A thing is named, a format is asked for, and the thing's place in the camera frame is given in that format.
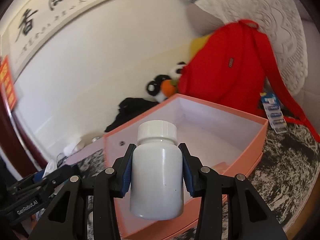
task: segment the open cardboard box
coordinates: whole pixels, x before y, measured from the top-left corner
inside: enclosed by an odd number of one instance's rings
[[[248,176],[258,164],[268,127],[267,119],[176,94],[104,136],[107,167],[124,156],[130,143],[137,143],[139,125],[149,120],[176,125],[178,143],[186,143],[190,154],[199,157],[203,165],[232,177],[238,173]],[[184,212],[180,217],[143,220],[129,211],[129,190],[123,199],[115,199],[121,237],[156,240],[177,236],[196,225],[200,201],[192,199],[184,185]]]

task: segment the ribbed cap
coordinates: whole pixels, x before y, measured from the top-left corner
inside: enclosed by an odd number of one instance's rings
[[[138,128],[138,145],[147,138],[163,137],[178,144],[177,128],[174,124],[163,120],[152,120],[142,123]]]

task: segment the white lace cover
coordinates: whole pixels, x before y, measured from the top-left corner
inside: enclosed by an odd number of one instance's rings
[[[284,84],[291,95],[298,94],[308,75],[308,58],[293,0],[198,0],[195,4],[225,24],[239,19],[257,22],[269,37]]]

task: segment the blue gripper pad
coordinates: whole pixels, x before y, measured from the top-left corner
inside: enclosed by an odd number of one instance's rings
[[[186,184],[187,191],[190,193],[190,196],[193,197],[195,190],[193,188],[193,180],[192,180],[192,173],[188,162],[185,156],[182,154],[182,162],[183,162],[183,179],[184,183]]]
[[[131,183],[131,170],[132,170],[132,156],[128,160],[127,166],[124,169],[124,173],[122,176],[122,187],[121,187],[121,194],[124,196],[128,191]]]

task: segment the red banner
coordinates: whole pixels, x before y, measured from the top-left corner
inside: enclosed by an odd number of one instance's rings
[[[4,92],[7,96],[8,105],[12,110],[17,102],[17,96],[13,87],[13,80],[10,73],[8,56],[4,58],[0,66],[0,85],[3,84]]]

